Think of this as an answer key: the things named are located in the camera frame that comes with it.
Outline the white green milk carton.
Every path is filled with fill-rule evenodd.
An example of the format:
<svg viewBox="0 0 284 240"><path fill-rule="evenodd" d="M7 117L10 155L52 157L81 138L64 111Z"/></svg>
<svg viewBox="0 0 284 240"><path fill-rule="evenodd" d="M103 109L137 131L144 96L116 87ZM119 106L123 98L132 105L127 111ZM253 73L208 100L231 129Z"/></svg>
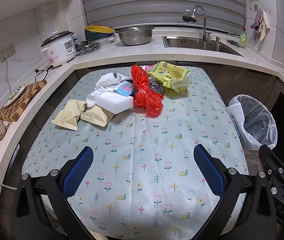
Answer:
<svg viewBox="0 0 284 240"><path fill-rule="evenodd" d="M118 72L114 72L113 75L114 75L115 79L118 81L118 83L121 83L122 81L128 81L128 80L132 79L131 77L122 75L122 74L120 74Z"/></svg>

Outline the decorated plate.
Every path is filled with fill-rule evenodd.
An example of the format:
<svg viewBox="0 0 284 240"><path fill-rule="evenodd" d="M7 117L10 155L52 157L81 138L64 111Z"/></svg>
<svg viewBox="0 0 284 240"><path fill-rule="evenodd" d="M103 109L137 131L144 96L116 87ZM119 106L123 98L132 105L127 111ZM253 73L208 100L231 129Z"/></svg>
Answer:
<svg viewBox="0 0 284 240"><path fill-rule="evenodd" d="M14 103L19 96L21 96L21 94L24 92L26 88L26 85L20 85L18 88L16 88L11 95L6 99L5 103L3 104L3 107L7 107L9 105L11 105L12 103Z"/></svg>

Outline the steel colander bowl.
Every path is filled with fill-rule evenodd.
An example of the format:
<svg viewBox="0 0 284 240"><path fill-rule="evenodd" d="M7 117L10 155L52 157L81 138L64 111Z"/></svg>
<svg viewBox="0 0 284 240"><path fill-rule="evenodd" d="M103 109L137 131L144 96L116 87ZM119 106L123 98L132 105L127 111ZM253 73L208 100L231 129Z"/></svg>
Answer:
<svg viewBox="0 0 284 240"><path fill-rule="evenodd" d="M154 27L130 27L116 31L125 46L139 46L151 42Z"/></svg>

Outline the steel wool scrubber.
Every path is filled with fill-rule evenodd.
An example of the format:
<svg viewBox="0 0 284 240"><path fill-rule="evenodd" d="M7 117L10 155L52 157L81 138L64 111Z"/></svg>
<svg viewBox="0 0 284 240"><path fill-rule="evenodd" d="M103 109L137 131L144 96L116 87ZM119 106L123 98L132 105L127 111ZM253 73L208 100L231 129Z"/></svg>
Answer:
<svg viewBox="0 0 284 240"><path fill-rule="evenodd" d="M164 87L157 80L150 78L149 79L149 87L153 92L158 93L160 95L164 95Z"/></svg>

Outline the red plastic bag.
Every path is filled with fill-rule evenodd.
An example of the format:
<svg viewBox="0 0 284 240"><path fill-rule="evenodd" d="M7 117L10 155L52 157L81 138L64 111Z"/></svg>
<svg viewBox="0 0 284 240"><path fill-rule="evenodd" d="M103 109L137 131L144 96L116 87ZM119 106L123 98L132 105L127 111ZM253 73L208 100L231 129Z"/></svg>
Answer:
<svg viewBox="0 0 284 240"><path fill-rule="evenodd" d="M133 87L136 89L133 105L144 108L149 116L160 115L163 109L162 100L164 97L150 88L147 72L141 66L135 64L131 67L131 77Z"/></svg>

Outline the hanging purple beige cloths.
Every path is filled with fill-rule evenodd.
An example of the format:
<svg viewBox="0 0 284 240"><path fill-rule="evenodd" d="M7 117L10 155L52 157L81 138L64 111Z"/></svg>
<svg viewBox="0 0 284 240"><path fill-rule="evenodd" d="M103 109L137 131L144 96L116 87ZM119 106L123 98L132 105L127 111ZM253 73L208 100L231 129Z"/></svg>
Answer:
<svg viewBox="0 0 284 240"><path fill-rule="evenodd" d="M253 30L254 40L263 41L270 32L269 19L265 10L259 10L256 13L254 22L250 25Z"/></svg>

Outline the blue pink white wrapper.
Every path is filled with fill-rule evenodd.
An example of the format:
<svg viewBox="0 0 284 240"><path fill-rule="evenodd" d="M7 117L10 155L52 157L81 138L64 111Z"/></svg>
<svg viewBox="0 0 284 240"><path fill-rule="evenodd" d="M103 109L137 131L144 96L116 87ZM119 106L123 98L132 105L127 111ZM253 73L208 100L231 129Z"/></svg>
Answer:
<svg viewBox="0 0 284 240"><path fill-rule="evenodd" d="M122 81L115 87L114 90L123 96L130 96L133 92L133 83Z"/></svg>

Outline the yellow-green snack bag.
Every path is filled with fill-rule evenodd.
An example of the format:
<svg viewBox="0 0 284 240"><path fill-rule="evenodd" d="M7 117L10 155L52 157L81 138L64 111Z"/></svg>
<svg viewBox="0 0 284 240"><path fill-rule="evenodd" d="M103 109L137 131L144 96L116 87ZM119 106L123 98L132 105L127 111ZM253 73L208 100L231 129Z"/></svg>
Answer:
<svg viewBox="0 0 284 240"><path fill-rule="evenodd" d="M160 82L165 88L180 92L192 85L190 70L165 61L150 66L146 72Z"/></svg>

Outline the stainless steel sink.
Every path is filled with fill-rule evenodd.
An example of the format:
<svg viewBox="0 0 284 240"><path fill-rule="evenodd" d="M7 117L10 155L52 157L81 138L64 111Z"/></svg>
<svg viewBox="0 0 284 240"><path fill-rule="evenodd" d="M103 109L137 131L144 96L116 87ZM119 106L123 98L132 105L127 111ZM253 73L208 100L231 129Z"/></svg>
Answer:
<svg viewBox="0 0 284 240"><path fill-rule="evenodd" d="M240 53L230 48L229 46L226 46L220 41L204 42L199 38L179 37L179 36L163 36L162 40L165 48L198 49L198 50L216 51L219 53L242 56Z"/></svg>

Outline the floral pale green tablecloth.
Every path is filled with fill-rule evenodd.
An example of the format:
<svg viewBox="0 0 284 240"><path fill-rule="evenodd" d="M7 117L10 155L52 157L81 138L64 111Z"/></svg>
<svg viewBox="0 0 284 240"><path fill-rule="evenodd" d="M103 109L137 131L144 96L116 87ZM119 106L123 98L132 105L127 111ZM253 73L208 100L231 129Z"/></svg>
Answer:
<svg viewBox="0 0 284 240"><path fill-rule="evenodd" d="M143 108L105 126L79 120L70 131L47 121L22 172L45 176L85 147L94 160L69 203L88 230L122 239L191 239L217 202L193 157L196 145L226 167L248 173L226 106L207 73L190 67L192 84L166 90L156 118Z"/></svg>

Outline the white foam block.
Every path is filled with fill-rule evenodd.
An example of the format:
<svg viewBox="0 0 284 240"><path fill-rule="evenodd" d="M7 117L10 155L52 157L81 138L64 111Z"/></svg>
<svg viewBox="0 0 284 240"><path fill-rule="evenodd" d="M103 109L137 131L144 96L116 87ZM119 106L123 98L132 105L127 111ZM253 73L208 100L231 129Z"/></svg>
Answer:
<svg viewBox="0 0 284 240"><path fill-rule="evenodd" d="M133 107L133 97L117 92L104 92L95 96L95 103L113 114L118 114Z"/></svg>

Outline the white paper towel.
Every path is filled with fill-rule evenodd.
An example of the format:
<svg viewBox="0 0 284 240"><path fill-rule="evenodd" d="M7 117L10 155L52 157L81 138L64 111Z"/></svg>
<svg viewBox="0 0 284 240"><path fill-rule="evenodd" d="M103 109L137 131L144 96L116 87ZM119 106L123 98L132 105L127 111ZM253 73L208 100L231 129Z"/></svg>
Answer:
<svg viewBox="0 0 284 240"><path fill-rule="evenodd" d="M95 85L93 92L86 96L86 104L88 108L95 106L95 96L103 92L113 92L115 86L120 84L124 79L119 73L107 73L100 77Z"/></svg>

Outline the wall power socket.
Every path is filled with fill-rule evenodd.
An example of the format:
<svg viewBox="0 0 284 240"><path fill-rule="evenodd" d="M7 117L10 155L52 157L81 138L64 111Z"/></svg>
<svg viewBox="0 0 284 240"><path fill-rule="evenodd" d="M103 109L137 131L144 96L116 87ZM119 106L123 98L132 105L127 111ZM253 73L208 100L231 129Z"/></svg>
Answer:
<svg viewBox="0 0 284 240"><path fill-rule="evenodd" d="M15 54L15 46L14 44L10 44L8 47L0 51L0 61L4 62L14 54Z"/></svg>

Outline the checkered wooden cutting board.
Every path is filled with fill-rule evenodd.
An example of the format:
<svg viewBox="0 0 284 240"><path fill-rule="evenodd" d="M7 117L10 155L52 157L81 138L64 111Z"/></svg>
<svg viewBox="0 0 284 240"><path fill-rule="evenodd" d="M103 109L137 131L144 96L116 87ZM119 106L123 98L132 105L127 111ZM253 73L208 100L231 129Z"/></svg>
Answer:
<svg viewBox="0 0 284 240"><path fill-rule="evenodd" d="M12 104L1 107L0 118L3 121L17 122L31 100L47 84L46 80L37 81L26 86L22 94Z"/></svg>

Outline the trash bin with liner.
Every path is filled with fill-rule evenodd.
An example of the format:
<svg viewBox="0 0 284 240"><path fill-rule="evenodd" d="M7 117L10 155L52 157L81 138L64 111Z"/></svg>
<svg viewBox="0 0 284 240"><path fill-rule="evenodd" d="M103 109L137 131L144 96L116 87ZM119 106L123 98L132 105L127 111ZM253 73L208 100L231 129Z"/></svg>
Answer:
<svg viewBox="0 0 284 240"><path fill-rule="evenodd" d="M227 111L237 128L244 151L257 151L262 145L275 148L278 139L276 122L260 101L239 94L230 100Z"/></svg>

